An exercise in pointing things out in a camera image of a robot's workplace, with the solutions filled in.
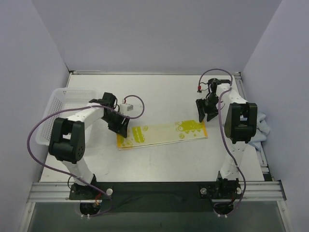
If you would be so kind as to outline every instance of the tabletop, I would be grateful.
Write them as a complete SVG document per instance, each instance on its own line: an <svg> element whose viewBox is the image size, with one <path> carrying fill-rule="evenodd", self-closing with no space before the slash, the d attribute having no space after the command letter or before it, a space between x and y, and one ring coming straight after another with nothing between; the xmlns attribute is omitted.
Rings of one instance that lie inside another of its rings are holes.
<svg viewBox="0 0 309 232"><path fill-rule="evenodd" d="M229 76L204 76L229 79ZM196 107L197 75L71 75L68 87L93 88L114 94L121 100L129 94L140 96L145 103L141 118L130 120L129 127L184 120L198 120ZM233 89L237 90L235 81ZM129 116L141 112L141 103L128 98L134 105ZM228 107L222 109L225 121ZM116 134L107 123L98 120L93 124L86 145L84 159L100 182L173 182L215 181L226 150L224 148L218 117L206 122L207 139L158 145L128 150L117 148ZM55 157L48 154L46 164L67 171ZM247 181L263 181L263 174L255 148L248 145L240 165ZM68 176L44 168L42 182L66 182Z"/></svg>

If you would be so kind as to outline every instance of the white wall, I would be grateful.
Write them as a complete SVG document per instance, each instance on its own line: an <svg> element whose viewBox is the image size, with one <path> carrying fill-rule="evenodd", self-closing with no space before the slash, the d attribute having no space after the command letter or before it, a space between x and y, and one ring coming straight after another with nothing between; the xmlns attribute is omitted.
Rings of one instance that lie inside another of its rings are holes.
<svg viewBox="0 0 309 232"><path fill-rule="evenodd" d="M242 71L281 0L32 0L70 70Z"/></svg>
<svg viewBox="0 0 309 232"><path fill-rule="evenodd" d="M296 232L309 228L309 1L283 0L246 65L246 93L267 114L270 171Z"/></svg>
<svg viewBox="0 0 309 232"><path fill-rule="evenodd" d="M0 1L0 231L17 231L40 167L26 139L69 73L30 0ZM47 148L33 143L45 159Z"/></svg>

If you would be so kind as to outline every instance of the blue cloth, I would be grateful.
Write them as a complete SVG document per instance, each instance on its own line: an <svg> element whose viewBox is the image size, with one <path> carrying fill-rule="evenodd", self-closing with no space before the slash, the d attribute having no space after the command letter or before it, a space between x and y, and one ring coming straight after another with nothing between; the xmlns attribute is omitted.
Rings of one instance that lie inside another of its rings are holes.
<svg viewBox="0 0 309 232"><path fill-rule="evenodd" d="M249 144L254 146L255 149L261 151L261 142L266 141L267 136L270 132L270 128L265 122L266 115L262 112L257 113L257 120L256 120L256 134L254 137L251 138Z"/></svg>

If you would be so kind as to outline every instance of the yellow and white towel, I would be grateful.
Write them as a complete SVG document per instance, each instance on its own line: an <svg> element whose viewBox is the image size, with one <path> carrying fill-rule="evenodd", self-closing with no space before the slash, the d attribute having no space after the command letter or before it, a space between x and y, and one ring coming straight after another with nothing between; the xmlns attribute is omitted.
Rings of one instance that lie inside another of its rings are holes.
<svg viewBox="0 0 309 232"><path fill-rule="evenodd" d="M127 138L117 135L119 149L154 146L207 138L204 122L188 120L175 123L131 127Z"/></svg>

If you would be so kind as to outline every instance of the basket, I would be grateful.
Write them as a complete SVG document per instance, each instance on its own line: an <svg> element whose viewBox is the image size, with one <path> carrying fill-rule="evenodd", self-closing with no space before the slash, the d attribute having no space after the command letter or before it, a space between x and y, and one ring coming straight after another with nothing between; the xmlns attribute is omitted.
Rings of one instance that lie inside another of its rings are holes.
<svg viewBox="0 0 309 232"><path fill-rule="evenodd" d="M57 88L53 91L47 107L44 111L44 117L64 109L80 108L87 106L88 102L98 98L98 92L94 89L86 88ZM75 114L76 111L64 112L59 115L55 115L50 119L42 123L35 138L38 144L49 145L54 120L58 117L66 118ZM92 126L85 130L85 142L87 143L90 137Z"/></svg>

